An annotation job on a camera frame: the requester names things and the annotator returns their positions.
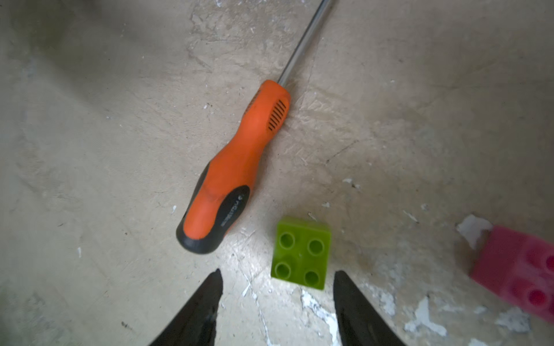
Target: screwdriver shaft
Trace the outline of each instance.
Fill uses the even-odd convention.
[[[317,32],[318,27],[323,22],[323,19],[325,18],[325,14],[331,7],[332,2],[333,0],[322,0],[321,3],[319,4],[319,7],[315,12],[314,17],[312,18],[310,24],[306,28],[306,31],[304,31],[304,35],[302,35],[302,38],[300,39],[300,42],[296,46],[294,53],[290,57],[289,62],[286,63],[285,69],[283,70],[281,77],[279,77],[279,81],[277,83],[280,86],[285,87],[286,81],[289,79],[290,73],[292,72],[298,60],[300,60],[300,58],[304,55],[304,52],[306,52],[306,49],[310,45],[312,37],[314,37],[314,34]]]

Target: lego stud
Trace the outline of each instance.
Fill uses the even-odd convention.
[[[529,251],[527,258],[534,267],[554,275],[554,251],[536,246]]]
[[[547,305],[548,297],[541,290],[532,290],[527,297],[533,306],[544,307]]]
[[[319,256],[323,253],[323,249],[325,247],[323,246],[323,242],[319,239],[312,239],[308,243],[308,252],[312,256]]]
[[[307,271],[304,274],[304,281],[308,286],[315,286],[319,283],[319,275],[315,271]]]
[[[284,232],[279,237],[279,245],[285,250],[290,250],[294,246],[294,235]]]
[[[542,310],[550,304],[550,297],[530,281],[518,279],[512,288],[514,295],[528,308]]]
[[[292,269],[286,262],[279,262],[275,266],[275,276],[277,278],[286,280],[290,277],[291,272],[292,272]]]

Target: pink lego brick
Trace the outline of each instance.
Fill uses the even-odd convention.
[[[494,226],[471,278],[500,298],[554,323],[554,245]]]

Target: white paint residue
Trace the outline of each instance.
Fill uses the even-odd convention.
[[[486,306],[481,305],[481,306],[476,307],[476,308],[473,310],[473,313],[480,315],[480,314],[482,314],[482,313],[484,313],[484,312],[486,312],[486,311],[487,311]]]
[[[394,303],[394,296],[385,291],[382,288],[379,288],[374,285],[368,285],[370,288],[373,298],[379,299],[379,306],[387,313],[389,316],[394,316],[396,314],[396,304]]]
[[[248,291],[248,288],[251,287],[251,284],[250,284],[250,280],[248,280],[248,277],[246,276],[245,273],[243,273],[244,275],[244,278],[246,279],[246,281],[248,281],[248,286],[246,287],[246,289],[244,290],[243,292],[243,297],[246,295],[246,292]],[[269,339],[269,331],[268,331],[268,325],[266,324],[265,322],[265,318],[264,318],[264,314],[262,314],[261,312],[261,309],[260,309],[260,303],[258,302],[258,295],[256,293],[254,293],[254,289],[252,288],[252,298],[254,299],[254,301],[256,302],[256,307],[258,308],[258,314],[260,315],[260,319],[261,319],[261,323],[264,325],[264,331],[265,331],[265,344],[267,346],[280,346],[279,344],[272,344],[271,343],[271,340]]]
[[[408,217],[414,221],[416,224],[419,224],[419,221],[416,219],[415,216],[413,216],[412,214],[410,214],[409,212],[405,211],[405,210],[402,210],[404,212],[404,214],[408,215]]]
[[[308,292],[302,290],[302,308],[310,308],[316,316],[321,318],[323,322],[327,323],[329,326],[329,333],[331,334],[331,341],[333,342],[332,346],[340,346],[338,342],[338,322],[337,315],[330,313],[329,311],[323,309],[321,304],[315,300],[315,298]]]
[[[404,325],[404,330],[406,332],[415,333],[419,326],[424,325],[436,334],[439,334],[442,337],[447,336],[447,329],[431,322],[429,318],[429,298],[425,297],[420,302],[414,313],[415,320],[410,321]]]
[[[523,312],[523,310],[518,307],[513,307],[506,312],[502,312],[494,324],[506,327],[516,333],[528,333],[531,330],[529,314]]]
[[[481,237],[483,230],[493,229],[493,224],[485,219],[478,218],[473,214],[469,214],[465,219],[456,226],[456,230],[461,234],[469,243],[469,246],[475,250],[477,247],[477,240]]]
[[[487,346],[484,342],[477,339],[471,339],[468,346]]]
[[[445,306],[441,306],[439,308],[439,311],[447,311],[447,312],[461,312],[464,308],[460,306],[452,306],[449,304],[446,304]]]

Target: orange screwdriver handle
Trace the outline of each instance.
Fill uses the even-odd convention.
[[[197,254],[215,250],[243,212],[254,188],[261,153],[281,128],[290,94],[274,81],[263,82],[246,108],[237,133],[200,175],[177,240]]]

